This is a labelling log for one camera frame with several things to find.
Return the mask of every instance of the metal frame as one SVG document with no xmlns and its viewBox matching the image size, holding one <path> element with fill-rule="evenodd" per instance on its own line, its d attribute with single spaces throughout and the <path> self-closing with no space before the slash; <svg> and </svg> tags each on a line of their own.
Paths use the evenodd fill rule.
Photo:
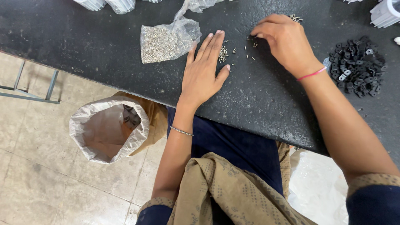
<svg viewBox="0 0 400 225">
<path fill-rule="evenodd" d="M 27 90 L 21 90 L 21 89 L 17 88 L 18 83 L 19 83 L 20 78 L 21 78 L 22 69 L 24 68 L 24 65 L 25 65 L 25 60 L 22 62 L 20 70 L 18 71 L 18 76 L 17 76 L 17 79 L 15 80 L 14 87 L 7 87 L 7 86 L 0 85 L 0 88 L 6 89 L 6 90 L 14 90 L 14 91 L 20 92 L 22 94 L 26 94 L 29 97 L 28 96 L 22 96 L 22 95 L 16 95 L 16 94 L 1 93 L 1 92 L 0 92 L 0 96 L 11 97 L 11 98 L 20 98 L 20 99 L 26 99 L 26 100 L 32 100 L 32 101 L 38 101 L 38 102 L 47 102 L 47 103 L 59 104 L 60 103 L 59 101 L 57 102 L 57 101 L 51 101 L 50 100 L 51 94 L 53 93 L 54 85 L 56 84 L 58 71 L 54 70 L 53 77 L 51 78 L 49 89 L 47 90 L 46 98 L 40 98 L 39 96 L 36 96 L 34 94 L 31 94 L 31 93 L 28 93 Z"/>
</svg>

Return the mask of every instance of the pile of black clips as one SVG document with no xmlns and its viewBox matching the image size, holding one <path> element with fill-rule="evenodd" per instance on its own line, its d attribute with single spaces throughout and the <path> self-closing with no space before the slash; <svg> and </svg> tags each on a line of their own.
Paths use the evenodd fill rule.
<svg viewBox="0 0 400 225">
<path fill-rule="evenodd" d="M 332 63 L 332 78 L 337 81 L 338 88 L 345 88 L 346 93 L 354 92 L 363 98 L 367 94 L 375 97 L 381 91 L 381 76 L 388 66 L 378 53 L 378 46 L 369 37 L 337 44 L 329 61 Z"/>
</svg>

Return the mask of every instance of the beige floor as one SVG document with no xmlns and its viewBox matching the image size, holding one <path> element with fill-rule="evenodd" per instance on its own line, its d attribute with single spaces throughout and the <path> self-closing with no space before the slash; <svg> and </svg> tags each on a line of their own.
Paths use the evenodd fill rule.
<svg viewBox="0 0 400 225">
<path fill-rule="evenodd" d="M 0 53 L 0 85 L 14 85 L 21 62 Z M 52 74 L 26 62 L 18 88 L 44 97 Z M 166 138 L 104 165 L 89 162 L 69 137 L 70 116 L 80 106 L 116 92 L 60 72 L 52 95 L 60 104 L 0 96 L 0 225 L 136 223 L 150 199 Z"/>
</svg>

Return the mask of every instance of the black table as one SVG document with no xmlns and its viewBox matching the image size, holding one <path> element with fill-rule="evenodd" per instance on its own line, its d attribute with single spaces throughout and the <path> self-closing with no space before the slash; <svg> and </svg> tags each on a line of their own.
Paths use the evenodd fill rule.
<svg viewBox="0 0 400 225">
<path fill-rule="evenodd" d="M 140 59 L 142 24 L 170 24 L 183 0 L 158 4 L 137 1 L 126 15 L 110 6 L 91 12 L 72 0 L 0 0 L 0 50 L 162 104 L 175 106 L 180 95 L 186 57 L 153 64 Z M 227 63 L 236 63 L 225 85 L 197 115 L 271 139 L 327 155 L 311 105 L 300 84 L 270 54 L 268 44 L 246 40 L 252 27 L 271 13 L 304 19 L 311 46 L 323 61 L 336 43 L 369 35 L 389 64 L 377 97 L 346 97 L 377 134 L 397 165 L 400 151 L 400 36 L 398 24 L 377 29 L 369 11 L 376 1 L 234 0 L 217 3 L 203 14 L 187 12 L 198 21 L 202 40 L 226 31 L 228 49 L 237 48 Z"/>
</svg>

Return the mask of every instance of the sleeve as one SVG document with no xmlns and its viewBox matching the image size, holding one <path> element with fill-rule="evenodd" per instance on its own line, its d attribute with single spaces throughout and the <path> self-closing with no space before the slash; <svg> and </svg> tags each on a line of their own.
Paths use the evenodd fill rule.
<svg viewBox="0 0 400 225">
<path fill-rule="evenodd" d="M 400 178 L 387 174 L 367 174 L 349 185 L 346 200 L 349 225 L 399 224 Z"/>
<path fill-rule="evenodd" d="M 136 225 L 166 225 L 173 206 L 173 200 L 165 197 L 151 199 L 139 210 Z"/>
</svg>

